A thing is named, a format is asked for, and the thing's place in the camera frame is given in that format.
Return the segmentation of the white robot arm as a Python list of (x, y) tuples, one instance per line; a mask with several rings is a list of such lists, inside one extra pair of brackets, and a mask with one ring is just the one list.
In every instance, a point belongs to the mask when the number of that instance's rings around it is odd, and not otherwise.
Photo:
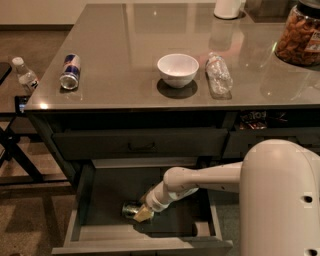
[(172, 167), (142, 197), (134, 219), (148, 220), (199, 188), (239, 194), (241, 256), (320, 255), (320, 157), (312, 151), (270, 139), (239, 163)]

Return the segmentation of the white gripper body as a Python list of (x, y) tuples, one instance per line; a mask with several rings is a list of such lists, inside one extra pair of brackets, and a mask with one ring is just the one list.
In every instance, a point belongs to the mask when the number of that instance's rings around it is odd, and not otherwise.
[(162, 212), (172, 202), (179, 201), (197, 191), (197, 188), (192, 188), (182, 192), (174, 192), (170, 191), (164, 182), (160, 182), (146, 194), (144, 205), (153, 212)]

